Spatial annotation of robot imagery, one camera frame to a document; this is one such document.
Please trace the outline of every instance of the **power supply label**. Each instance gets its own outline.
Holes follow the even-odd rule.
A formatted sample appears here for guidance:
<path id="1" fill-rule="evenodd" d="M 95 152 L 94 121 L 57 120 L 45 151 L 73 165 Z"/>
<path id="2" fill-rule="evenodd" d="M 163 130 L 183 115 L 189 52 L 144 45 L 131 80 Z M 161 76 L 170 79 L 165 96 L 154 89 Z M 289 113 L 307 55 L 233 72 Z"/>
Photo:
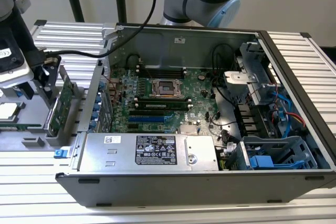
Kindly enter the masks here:
<path id="1" fill-rule="evenodd" d="M 177 165 L 175 136 L 136 136 L 138 165 Z"/>

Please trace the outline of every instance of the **black cord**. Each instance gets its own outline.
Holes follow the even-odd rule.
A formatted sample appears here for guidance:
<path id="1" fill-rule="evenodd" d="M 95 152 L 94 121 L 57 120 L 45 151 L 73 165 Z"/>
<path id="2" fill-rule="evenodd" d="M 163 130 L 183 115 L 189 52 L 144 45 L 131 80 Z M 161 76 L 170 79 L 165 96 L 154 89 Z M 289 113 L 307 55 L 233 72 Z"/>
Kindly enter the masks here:
<path id="1" fill-rule="evenodd" d="M 231 103 L 231 105 L 232 105 L 233 107 L 235 107 L 236 105 L 235 105 L 230 99 L 226 98 L 226 96 L 225 96 L 225 95 L 221 92 L 221 90 L 219 89 L 219 87 L 218 87 L 218 79 L 223 79 L 223 80 L 224 80 L 224 78 L 222 78 L 222 77 L 216 77 L 216 89 L 217 89 L 218 93 L 220 93 L 220 95 L 221 95 L 227 102 Z"/>
<path id="2" fill-rule="evenodd" d="M 126 62 L 125 62 L 125 68 L 128 68 L 128 60 L 132 57 L 132 56 L 137 56 L 138 59 L 140 59 L 140 55 L 138 54 L 129 54 L 126 57 Z"/>
<path id="3" fill-rule="evenodd" d="M 217 111 L 211 118 L 210 118 L 210 123 L 216 125 L 216 126 L 227 126 L 229 124 L 233 124 L 233 123 L 237 123 L 237 121 L 234 121 L 234 122 L 229 122 L 229 123 L 225 123 L 225 124 L 217 124 L 217 123 L 214 123 L 214 117 L 216 114 L 218 114 L 219 111 Z"/>
<path id="4" fill-rule="evenodd" d="M 227 44 L 227 43 L 220 43 L 220 44 L 217 44 L 213 49 L 212 49 L 212 52 L 211 52 L 211 56 L 212 56 L 212 71 L 213 72 L 215 72 L 215 60 L 214 60 L 214 58 L 215 58 L 215 51 L 216 51 L 216 49 L 218 48 L 218 47 L 220 47 L 220 46 L 227 46 L 228 48 L 230 48 L 231 49 L 231 51 L 232 51 L 232 54 L 233 54 L 233 64 L 231 65 L 231 68 L 230 68 L 230 70 L 232 69 L 232 66 L 235 64 L 235 62 L 236 62 L 236 54 L 235 54 L 235 51 L 234 51 L 234 49 L 232 48 L 232 46 L 230 46 L 229 44 Z"/>
<path id="5" fill-rule="evenodd" d="M 132 35 L 130 35 L 128 38 L 126 38 L 124 41 L 122 41 L 121 43 L 119 43 L 118 45 L 116 45 L 115 47 L 111 48 L 110 50 L 108 50 L 107 52 L 101 54 L 101 55 L 93 55 L 93 54 L 89 54 L 87 52 L 81 52 L 81 51 L 76 51 L 76 50 L 61 50 L 61 51 L 53 51 L 53 52 L 47 52 L 47 56 L 48 55 L 83 55 L 83 56 L 87 56 L 87 57 L 91 57 L 91 58 L 103 58 L 109 54 L 111 54 L 112 52 L 116 51 L 117 49 L 121 48 L 122 46 L 124 46 L 127 42 L 129 42 L 131 39 L 133 39 L 139 32 L 142 31 L 142 29 L 147 25 L 148 21 L 151 19 L 154 9 L 155 9 L 155 5 L 156 5 L 156 0 L 153 0 L 153 4 L 151 7 L 151 10 L 148 14 L 147 19 L 145 20 L 145 22 L 139 27 L 139 29 L 137 31 L 135 31 Z"/>
<path id="6" fill-rule="evenodd" d="M 278 111 L 278 110 L 277 110 L 277 109 L 269 110 L 269 111 L 267 112 L 266 119 L 267 119 L 267 122 L 268 122 L 269 126 L 270 126 L 271 129 L 274 131 L 274 135 L 275 135 L 275 137 L 276 137 L 276 138 L 279 138 L 277 129 L 275 128 L 274 124 L 272 124 L 272 113 L 275 112 L 275 111 Z"/>

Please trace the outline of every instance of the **wire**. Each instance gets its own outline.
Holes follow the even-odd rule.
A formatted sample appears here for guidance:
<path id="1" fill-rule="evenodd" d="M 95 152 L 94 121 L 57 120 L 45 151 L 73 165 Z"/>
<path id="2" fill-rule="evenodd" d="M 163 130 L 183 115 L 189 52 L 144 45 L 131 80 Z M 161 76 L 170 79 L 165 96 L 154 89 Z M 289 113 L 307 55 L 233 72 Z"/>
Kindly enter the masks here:
<path id="1" fill-rule="evenodd" d="M 138 54 L 129 54 L 129 55 L 127 55 L 127 57 L 126 57 L 126 63 L 125 63 L 125 68 L 128 67 L 128 60 L 129 60 L 132 56 L 137 56 L 137 58 L 140 59 L 140 55 L 138 55 Z"/>
<path id="2" fill-rule="evenodd" d="M 257 92 L 258 90 L 260 90 L 260 89 L 262 89 L 263 87 L 261 86 L 261 87 L 259 87 L 259 88 L 257 88 L 255 91 L 253 91 L 247 98 L 246 98 L 246 102 L 245 102 L 245 104 L 248 104 L 248 102 L 251 100 L 251 98 L 252 98 L 252 95 L 255 93 L 255 92 Z"/>
<path id="3" fill-rule="evenodd" d="M 114 96 L 113 96 L 113 102 L 114 102 L 114 98 L 117 96 L 117 90 L 116 90 L 116 88 L 115 88 L 115 83 L 113 83 L 109 78 L 107 78 L 106 76 L 104 76 L 103 74 L 102 74 L 102 76 L 105 78 L 105 79 L 107 79 L 107 81 L 110 83 L 110 84 L 112 84 L 112 86 L 113 86 L 113 89 L 114 89 L 114 91 L 115 91 L 115 94 L 114 94 Z"/>
<path id="4" fill-rule="evenodd" d="M 222 77 L 215 77 L 214 79 L 216 79 L 216 89 L 217 89 L 218 93 L 220 93 L 220 95 L 221 95 L 227 102 L 231 103 L 231 105 L 232 105 L 233 107 L 235 107 L 236 105 L 235 105 L 230 99 L 226 98 L 226 96 L 221 92 L 221 90 L 219 90 L 219 87 L 218 87 L 218 79 L 223 79 L 223 80 L 224 80 L 224 78 L 222 78 Z"/>
<path id="5" fill-rule="evenodd" d="M 210 118 L 210 123 L 216 125 L 216 126 L 227 126 L 229 124 L 233 124 L 233 123 L 237 123 L 237 121 L 234 121 L 234 122 L 229 122 L 229 123 L 225 123 L 225 124 L 217 124 L 217 123 L 214 123 L 214 117 L 216 114 L 218 114 L 219 111 L 217 111 L 211 118 Z"/>
<path id="6" fill-rule="evenodd" d="M 236 62 L 236 54 L 235 54 L 235 51 L 234 49 L 232 48 L 232 46 L 230 46 L 229 44 L 227 43 L 220 43 L 220 44 L 217 44 L 211 51 L 211 56 L 212 56 L 212 71 L 213 73 L 215 72 L 215 51 L 218 47 L 220 46 L 227 46 L 228 48 L 230 48 L 230 50 L 232 51 L 232 54 L 233 54 L 233 65 L 234 63 Z"/>
<path id="7" fill-rule="evenodd" d="M 281 99 L 281 100 L 283 100 L 283 101 L 285 101 L 285 102 L 287 102 L 288 103 L 288 108 L 289 108 L 289 112 L 292 110 L 292 103 L 291 103 L 291 101 L 289 100 L 289 99 L 287 99 L 286 97 L 284 97 L 282 94 L 277 94 L 276 92 L 272 92 L 272 95 L 275 95 L 277 98 L 279 98 L 279 99 Z M 291 126 L 291 117 L 289 116 L 288 117 L 288 121 L 287 121 L 287 127 L 286 127 L 286 131 L 285 131 L 285 133 L 282 135 L 282 138 L 285 138 L 285 137 L 287 137 L 288 136 L 288 133 L 289 133 L 289 131 L 290 131 L 290 126 Z"/>
<path id="8" fill-rule="evenodd" d="M 121 48 L 122 46 L 124 46 L 127 42 L 129 42 L 139 32 L 142 31 L 142 29 L 147 25 L 148 21 L 152 17 L 154 9 L 155 9 L 155 5 L 156 5 L 156 0 L 153 0 L 152 7 L 151 7 L 151 10 L 150 10 L 150 12 L 148 14 L 148 17 L 146 18 L 145 22 L 138 28 L 137 31 L 135 31 L 128 38 L 126 38 L 124 41 L 122 41 L 121 43 L 117 44 L 115 47 L 111 48 L 110 50 L 108 50 L 107 52 L 105 52 L 105 53 L 103 53 L 101 55 L 93 55 L 93 54 L 89 54 L 87 52 L 81 52 L 81 51 L 77 51 L 77 50 L 52 51 L 52 52 L 47 52 L 46 54 L 47 55 L 83 55 L 83 56 L 87 56 L 87 57 L 91 57 L 91 58 L 103 58 L 103 57 L 111 54 L 112 52 L 116 51 L 117 49 Z"/>
<path id="9" fill-rule="evenodd" d="M 296 118 L 295 116 L 293 116 L 293 118 L 298 121 L 300 124 L 303 124 L 303 122 L 300 121 L 300 119 Z"/>
<path id="10" fill-rule="evenodd" d="M 291 113 L 291 112 L 285 112 L 285 114 L 286 114 L 286 115 L 293 116 L 295 119 L 298 119 L 298 120 L 303 124 L 303 127 L 306 127 L 306 123 L 305 123 L 305 121 L 304 121 L 303 118 L 300 117 L 298 114 Z"/>
<path id="11" fill-rule="evenodd" d="M 269 110 L 267 112 L 267 116 L 266 116 L 266 119 L 267 119 L 267 122 L 269 123 L 269 126 L 271 127 L 271 129 L 274 131 L 274 135 L 276 138 L 279 138 L 279 135 L 278 135 L 278 132 L 277 132 L 277 129 L 275 128 L 274 124 L 272 123 L 272 115 L 274 112 L 278 111 L 277 109 L 272 109 L 272 110 Z"/>

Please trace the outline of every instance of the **blue tab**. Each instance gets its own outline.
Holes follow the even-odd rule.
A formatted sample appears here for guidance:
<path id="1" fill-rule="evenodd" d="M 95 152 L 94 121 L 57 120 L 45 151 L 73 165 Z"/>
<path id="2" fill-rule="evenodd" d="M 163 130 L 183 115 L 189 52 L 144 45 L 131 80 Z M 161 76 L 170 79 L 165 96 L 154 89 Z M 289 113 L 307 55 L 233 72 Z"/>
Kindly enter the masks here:
<path id="1" fill-rule="evenodd" d="M 67 158 L 68 151 L 67 150 L 55 150 L 54 158 Z"/>

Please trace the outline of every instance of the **red cable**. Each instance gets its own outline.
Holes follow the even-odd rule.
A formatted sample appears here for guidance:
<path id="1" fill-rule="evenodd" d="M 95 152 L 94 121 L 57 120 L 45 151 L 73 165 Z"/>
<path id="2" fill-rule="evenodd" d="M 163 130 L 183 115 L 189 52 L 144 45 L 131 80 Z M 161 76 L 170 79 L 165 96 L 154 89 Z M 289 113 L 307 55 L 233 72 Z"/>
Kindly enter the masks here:
<path id="1" fill-rule="evenodd" d="M 303 127 L 306 127 L 306 123 L 305 123 L 305 121 L 304 121 L 303 118 L 300 117 L 298 114 L 291 113 L 291 112 L 285 112 L 285 114 L 286 114 L 286 115 L 291 115 L 291 116 L 296 117 L 297 119 L 299 119 L 299 120 L 302 122 Z"/>

